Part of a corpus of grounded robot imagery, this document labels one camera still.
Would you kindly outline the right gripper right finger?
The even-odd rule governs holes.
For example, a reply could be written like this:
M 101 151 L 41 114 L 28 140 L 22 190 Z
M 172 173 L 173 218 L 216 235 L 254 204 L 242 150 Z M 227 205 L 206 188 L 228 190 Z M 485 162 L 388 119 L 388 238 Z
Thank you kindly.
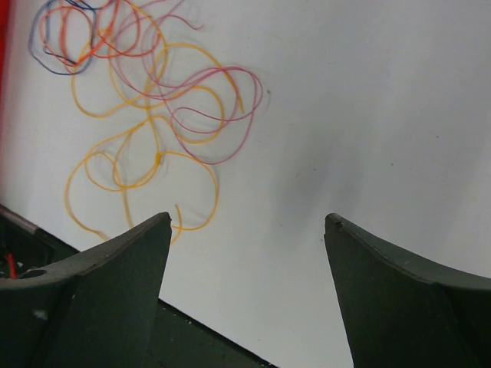
M 325 218 L 325 247 L 356 367 L 488 367 L 490 279 Z

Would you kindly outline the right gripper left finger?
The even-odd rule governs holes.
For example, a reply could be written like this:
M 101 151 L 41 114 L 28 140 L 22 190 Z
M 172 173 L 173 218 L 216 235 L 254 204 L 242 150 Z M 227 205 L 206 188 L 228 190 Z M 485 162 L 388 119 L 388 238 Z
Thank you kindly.
M 161 212 L 64 260 L 1 281 L 3 367 L 139 367 L 170 250 Z

